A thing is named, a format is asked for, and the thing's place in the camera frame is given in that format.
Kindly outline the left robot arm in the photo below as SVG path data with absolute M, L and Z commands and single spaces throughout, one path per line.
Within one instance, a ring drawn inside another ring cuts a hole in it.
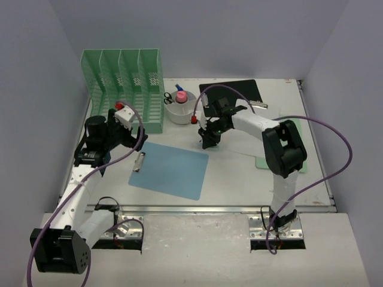
M 84 133 L 75 149 L 74 165 L 58 206 L 42 228 L 30 235 L 32 254 L 29 264 L 41 273 L 81 274 L 90 264 L 91 249 L 99 238 L 124 229 L 118 207 L 96 207 L 89 219 L 83 216 L 92 192 L 104 177 L 107 167 L 116 163 L 111 151 L 122 145 L 139 151 L 148 136 L 142 124 L 132 135 L 138 112 L 118 103 L 106 117 L 95 115 L 84 123 Z

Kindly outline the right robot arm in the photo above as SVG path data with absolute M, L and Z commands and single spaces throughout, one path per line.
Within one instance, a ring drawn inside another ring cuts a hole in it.
M 262 142 L 266 164 L 273 173 L 273 197 L 267 228 L 272 234 L 280 235 L 297 216 L 293 196 L 307 152 L 293 121 L 279 122 L 262 117 L 239 102 L 232 106 L 226 99 L 216 100 L 212 104 L 215 110 L 212 117 L 207 117 L 202 111 L 200 116 L 191 117 L 191 123 L 200 125 L 198 134 L 202 138 L 203 149 L 217 146 L 221 135 L 229 130 L 245 132 Z

